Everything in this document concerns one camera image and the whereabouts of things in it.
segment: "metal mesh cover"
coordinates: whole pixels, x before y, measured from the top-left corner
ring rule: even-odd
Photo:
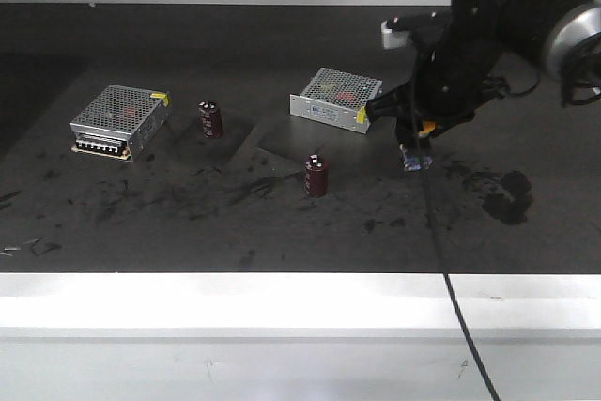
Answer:
[[[359,110],[377,94],[380,85],[380,80],[321,68],[301,95]]]
[[[73,122],[85,126],[133,132],[161,99],[151,98],[153,91],[109,85]]]

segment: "electrolytic capacitor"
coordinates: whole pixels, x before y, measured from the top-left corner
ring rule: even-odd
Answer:
[[[200,102],[198,105],[203,133],[207,138],[223,135],[222,111],[215,102]]]
[[[311,197],[321,197],[328,191],[328,163],[314,154],[305,163],[304,190]]]

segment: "wire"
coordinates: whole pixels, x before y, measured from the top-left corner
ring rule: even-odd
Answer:
[[[509,82],[505,77],[486,77],[483,81],[482,89],[495,94],[499,98],[525,98],[530,95],[541,83],[541,74],[536,72],[536,81],[532,86],[524,91],[512,91]]]
[[[480,375],[484,380],[486,388],[490,393],[491,398],[494,401],[501,401],[497,391],[495,390],[495,386],[486,371],[485,365],[482,362],[482,358],[480,357],[480,353],[478,352],[478,348],[476,347],[473,339],[471,338],[470,329],[468,328],[468,324],[466,323],[465,318],[463,317],[463,313],[461,312],[461,307],[459,306],[459,302],[457,301],[457,296],[455,294],[455,289],[453,288],[453,284],[451,282],[451,276],[449,275],[449,267],[447,265],[446,259],[444,258],[444,252],[442,251],[442,245],[440,243],[440,237],[438,230],[436,228],[436,222],[434,220],[434,206],[432,202],[432,192],[430,190],[430,183],[427,175],[427,171],[424,170],[424,154],[422,153],[422,146],[420,144],[420,140],[418,138],[419,128],[417,123],[417,114],[415,107],[415,81],[417,79],[417,73],[422,63],[423,54],[421,52],[417,52],[417,57],[415,59],[415,66],[413,67],[413,74],[411,75],[410,82],[410,91],[409,91],[409,106],[410,106],[410,115],[411,115],[411,123],[413,127],[414,136],[416,137],[415,141],[417,143],[417,152],[418,159],[420,162],[420,179],[422,181],[422,189],[424,190],[424,201],[425,201],[425,211],[430,222],[430,233],[432,236],[432,244],[434,246],[434,251],[436,253],[436,258],[439,263],[439,272],[444,277],[444,284],[447,287],[447,291],[449,292],[449,297],[451,298],[451,303],[453,304],[453,308],[455,310],[455,314],[457,316],[457,320],[459,321],[459,325],[461,326],[461,331],[468,343],[468,347],[470,348],[471,356],[476,362],[476,366],[478,367],[478,371],[480,371]]]

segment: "power supply unit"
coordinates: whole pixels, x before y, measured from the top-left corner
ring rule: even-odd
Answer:
[[[171,111],[168,93],[108,85],[71,121],[71,150],[132,161]]]
[[[381,86],[380,80],[321,68],[300,95],[290,95],[290,114],[367,133],[365,104]]]

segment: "black tabletop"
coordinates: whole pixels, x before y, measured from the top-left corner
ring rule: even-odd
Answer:
[[[601,270],[599,106],[543,80],[433,141],[402,171],[393,121],[367,135],[291,117],[320,67],[405,82],[411,49],[380,23],[423,8],[0,5],[0,271]],[[515,89],[535,71],[506,56]],[[136,162],[75,154],[70,121],[110,84],[169,91],[174,113]],[[197,104],[225,134],[202,135]],[[322,198],[305,158],[331,165]]]

